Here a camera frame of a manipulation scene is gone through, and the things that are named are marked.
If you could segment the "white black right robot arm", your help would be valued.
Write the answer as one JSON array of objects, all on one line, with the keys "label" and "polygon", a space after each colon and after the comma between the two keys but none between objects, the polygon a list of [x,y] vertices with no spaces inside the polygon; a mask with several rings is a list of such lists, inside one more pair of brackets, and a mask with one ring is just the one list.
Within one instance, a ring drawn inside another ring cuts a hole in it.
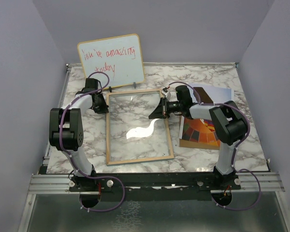
[{"label": "white black right robot arm", "polygon": [[193,119],[205,119],[213,123],[217,138],[220,140],[218,161],[214,167],[213,185],[225,188],[230,178],[236,174],[235,156],[238,146],[250,133],[249,120],[233,101],[225,103],[204,103],[197,90],[189,84],[180,82],[175,88],[176,101],[169,100],[169,86],[161,90],[162,97],[148,116],[149,119],[167,119],[170,114]]}]

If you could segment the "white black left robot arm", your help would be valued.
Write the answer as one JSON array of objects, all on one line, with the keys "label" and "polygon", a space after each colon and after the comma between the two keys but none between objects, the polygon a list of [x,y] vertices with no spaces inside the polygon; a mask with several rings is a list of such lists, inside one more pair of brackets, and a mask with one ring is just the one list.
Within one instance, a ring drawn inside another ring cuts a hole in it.
[{"label": "white black left robot arm", "polygon": [[74,176],[81,177],[80,185],[90,191],[96,187],[97,179],[94,166],[83,150],[82,115],[87,110],[96,114],[109,112],[101,82],[94,78],[86,79],[85,87],[69,104],[50,110],[49,143],[67,157]]}]

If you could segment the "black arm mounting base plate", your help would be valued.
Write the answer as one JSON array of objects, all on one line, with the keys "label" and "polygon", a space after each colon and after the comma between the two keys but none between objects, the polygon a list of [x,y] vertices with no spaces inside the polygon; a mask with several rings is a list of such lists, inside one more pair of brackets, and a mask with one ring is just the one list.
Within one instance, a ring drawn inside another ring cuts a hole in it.
[{"label": "black arm mounting base plate", "polygon": [[239,176],[213,172],[95,174],[92,179],[73,176],[69,191],[106,201],[209,201],[212,192],[240,190]]}]

